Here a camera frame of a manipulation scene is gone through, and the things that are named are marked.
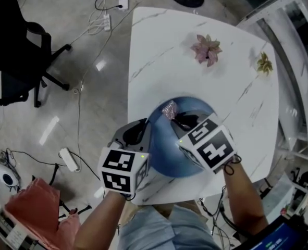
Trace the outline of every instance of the red cloth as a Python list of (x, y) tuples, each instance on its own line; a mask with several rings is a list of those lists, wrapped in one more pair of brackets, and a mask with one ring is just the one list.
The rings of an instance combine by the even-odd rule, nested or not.
[(12, 196), (5, 205), (7, 215), (21, 223), (47, 249), (72, 249), (80, 228), (79, 215), (73, 214), (58, 224), (60, 191), (42, 179), (35, 179)]

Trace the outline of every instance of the human arm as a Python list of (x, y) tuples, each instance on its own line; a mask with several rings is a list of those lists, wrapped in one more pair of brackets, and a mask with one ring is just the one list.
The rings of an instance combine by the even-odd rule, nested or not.
[(234, 173), (228, 175), (224, 172), (224, 177), (233, 221), (238, 228), (255, 235), (268, 225), (262, 200), (242, 165), (229, 165)]
[(75, 237), (74, 250), (108, 249), (125, 201), (119, 193), (109, 192), (80, 227)]

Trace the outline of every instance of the blue round mat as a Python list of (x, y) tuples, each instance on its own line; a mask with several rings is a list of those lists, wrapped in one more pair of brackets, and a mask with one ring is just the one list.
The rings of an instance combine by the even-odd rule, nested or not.
[(202, 110), (209, 115), (214, 111), (205, 102), (192, 97), (178, 97), (161, 104), (149, 117), (152, 125), (152, 134), (149, 153), (150, 165), (159, 173), (182, 178), (200, 173), (202, 169), (192, 163), (185, 154), (179, 150), (178, 138), (170, 125), (170, 120), (162, 114), (162, 109), (173, 100), (178, 106), (178, 112)]

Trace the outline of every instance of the marble tabletop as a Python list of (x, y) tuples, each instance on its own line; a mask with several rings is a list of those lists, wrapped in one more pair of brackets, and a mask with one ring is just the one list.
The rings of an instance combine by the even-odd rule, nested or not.
[[(190, 47), (196, 35), (221, 42), (218, 63), (199, 64)], [(270, 75), (256, 72), (265, 52)], [(195, 14), (150, 7), (133, 13), (129, 61), (128, 121), (148, 118), (179, 96), (208, 103), (229, 129), (252, 182), (269, 173), (278, 128), (278, 78), (273, 47), (226, 23)], [(221, 193), (223, 172), (169, 178), (155, 169), (141, 183), (137, 205), (174, 203)]]

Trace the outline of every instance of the person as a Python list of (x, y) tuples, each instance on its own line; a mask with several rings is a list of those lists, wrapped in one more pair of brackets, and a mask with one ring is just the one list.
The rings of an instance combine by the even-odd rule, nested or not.
[[(233, 222), (239, 229), (255, 235), (268, 225), (261, 199), (243, 166), (230, 165), (234, 173), (224, 172), (224, 178)], [(80, 227), (74, 249), (109, 249), (125, 202), (119, 193), (109, 192)], [(128, 212), (131, 220), (122, 223), (118, 249), (219, 250), (197, 211), (178, 204), (173, 205), (168, 214), (155, 206), (140, 207), (132, 214)]]

